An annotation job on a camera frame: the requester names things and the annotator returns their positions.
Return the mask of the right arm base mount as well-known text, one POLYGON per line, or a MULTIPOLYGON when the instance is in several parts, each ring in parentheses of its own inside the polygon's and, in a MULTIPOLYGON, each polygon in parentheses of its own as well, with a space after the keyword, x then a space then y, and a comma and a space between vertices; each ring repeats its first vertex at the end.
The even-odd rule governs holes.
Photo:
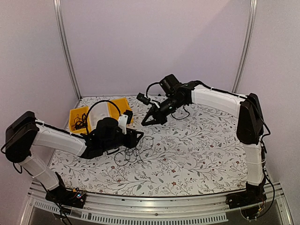
POLYGON ((267 200, 263 186, 263 183, 258 186, 246 183, 245 191, 228 194, 225 203, 229 206, 229 209, 247 206, 247 208, 240 211, 242 216, 248 220, 257 219, 267 200))

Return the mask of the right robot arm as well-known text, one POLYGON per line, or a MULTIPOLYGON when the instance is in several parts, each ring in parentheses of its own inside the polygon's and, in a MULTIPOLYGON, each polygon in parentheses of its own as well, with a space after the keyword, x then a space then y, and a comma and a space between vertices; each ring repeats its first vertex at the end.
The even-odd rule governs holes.
POLYGON ((243 144, 247 162, 247 187, 242 200, 253 204, 260 198, 258 187, 265 184, 264 174, 265 147, 264 130, 268 127, 263 119, 258 96, 254 93, 239 95, 225 90, 209 87, 201 81, 181 83, 170 74, 157 83, 165 92, 166 100, 157 102, 148 94, 139 93, 137 99, 145 105, 150 105, 149 111, 142 120, 143 126, 165 124, 167 116, 180 107, 200 104, 221 110, 237 118, 236 136, 243 144))

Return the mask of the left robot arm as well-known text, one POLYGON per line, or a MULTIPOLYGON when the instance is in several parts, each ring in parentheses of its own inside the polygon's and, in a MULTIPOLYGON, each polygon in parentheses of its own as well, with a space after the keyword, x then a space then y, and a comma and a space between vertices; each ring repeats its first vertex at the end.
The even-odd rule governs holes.
POLYGON ((138 145, 144 133, 128 128, 127 124, 125 114, 118 120, 105 117, 91 132, 77 135, 45 124, 35 117, 34 112, 27 111, 6 129, 1 152, 10 162, 20 165, 42 183, 59 203, 66 203, 70 199, 69 192, 61 186, 58 175, 34 156, 32 146, 49 147, 83 159, 93 159, 122 146, 132 149, 138 145))

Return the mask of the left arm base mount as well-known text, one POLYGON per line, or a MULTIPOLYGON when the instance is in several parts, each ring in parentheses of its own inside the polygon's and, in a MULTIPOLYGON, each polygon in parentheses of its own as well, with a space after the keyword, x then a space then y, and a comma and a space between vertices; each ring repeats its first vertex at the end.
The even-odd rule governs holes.
POLYGON ((47 190, 45 199, 53 203, 83 209, 86 201, 86 191, 78 187, 72 190, 67 189, 61 176, 57 172, 55 174, 58 177, 59 186, 53 190, 47 190))

